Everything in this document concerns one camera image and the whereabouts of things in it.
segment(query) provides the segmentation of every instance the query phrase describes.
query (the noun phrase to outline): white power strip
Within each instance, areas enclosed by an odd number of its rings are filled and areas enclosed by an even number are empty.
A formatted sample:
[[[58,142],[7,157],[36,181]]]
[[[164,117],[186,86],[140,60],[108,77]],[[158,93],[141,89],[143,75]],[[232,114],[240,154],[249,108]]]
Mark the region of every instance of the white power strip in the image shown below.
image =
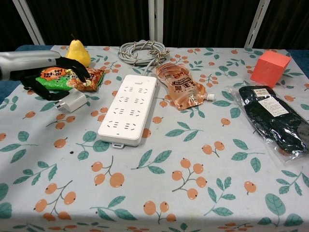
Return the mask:
[[[98,129],[100,139],[115,148],[138,146],[155,87],[155,77],[127,75]]]

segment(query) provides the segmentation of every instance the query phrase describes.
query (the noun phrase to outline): yellow pear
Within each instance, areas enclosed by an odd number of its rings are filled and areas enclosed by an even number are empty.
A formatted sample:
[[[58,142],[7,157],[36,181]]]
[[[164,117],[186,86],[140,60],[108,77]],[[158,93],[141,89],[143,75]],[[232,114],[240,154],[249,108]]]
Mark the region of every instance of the yellow pear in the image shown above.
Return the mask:
[[[79,40],[72,40],[66,58],[75,59],[86,68],[89,66],[91,60],[90,55],[84,48],[84,45]]]

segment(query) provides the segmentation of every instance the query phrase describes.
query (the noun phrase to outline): power adapter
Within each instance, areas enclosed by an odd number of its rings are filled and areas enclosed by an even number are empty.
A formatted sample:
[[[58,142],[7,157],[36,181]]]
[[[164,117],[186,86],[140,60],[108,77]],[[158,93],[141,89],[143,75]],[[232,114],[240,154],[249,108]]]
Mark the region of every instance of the power adapter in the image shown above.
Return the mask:
[[[64,97],[63,99],[55,102],[58,104],[56,109],[65,108],[69,112],[73,112],[79,107],[85,105],[87,103],[87,98],[85,94],[73,88],[69,91],[69,95]]]
[[[127,75],[98,129],[100,139],[115,148],[138,146],[155,87],[155,77]]]

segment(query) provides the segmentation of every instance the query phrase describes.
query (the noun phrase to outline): plastic packaging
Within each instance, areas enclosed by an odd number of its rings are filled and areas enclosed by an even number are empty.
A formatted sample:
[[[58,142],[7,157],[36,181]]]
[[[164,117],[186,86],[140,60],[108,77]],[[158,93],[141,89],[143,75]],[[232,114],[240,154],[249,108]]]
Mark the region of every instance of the plastic packaging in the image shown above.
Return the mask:
[[[228,87],[248,120],[284,161],[309,154],[309,123],[268,86]]]
[[[178,110],[200,105],[204,100],[214,100],[214,94],[207,94],[205,87],[194,81],[190,71],[183,65],[163,64],[156,68],[156,75],[169,89],[169,95]]]
[[[47,89],[70,90],[75,88],[79,91],[97,91],[103,79],[104,71],[100,69],[87,68],[90,78],[86,82],[81,82],[71,69],[50,67],[41,72],[36,80]]]

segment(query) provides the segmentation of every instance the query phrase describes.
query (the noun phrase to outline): gray cable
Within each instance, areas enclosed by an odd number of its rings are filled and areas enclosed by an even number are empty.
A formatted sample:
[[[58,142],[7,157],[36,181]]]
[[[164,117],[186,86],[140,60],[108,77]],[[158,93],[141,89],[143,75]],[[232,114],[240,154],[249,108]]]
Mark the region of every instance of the gray cable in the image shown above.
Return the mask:
[[[154,57],[138,59],[138,54],[133,54],[136,50],[144,49],[149,49],[149,54]],[[143,76],[147,74],[147,70],[150,66],[159,65],[166,60],[166,56],[168,55],[169,50],[166,49],[162,43],[156,41],[125,43],[120,47],[120,51],[118,52],[118,56],[123,62],[134,66],[146,66],[144,73],[142,74]]]

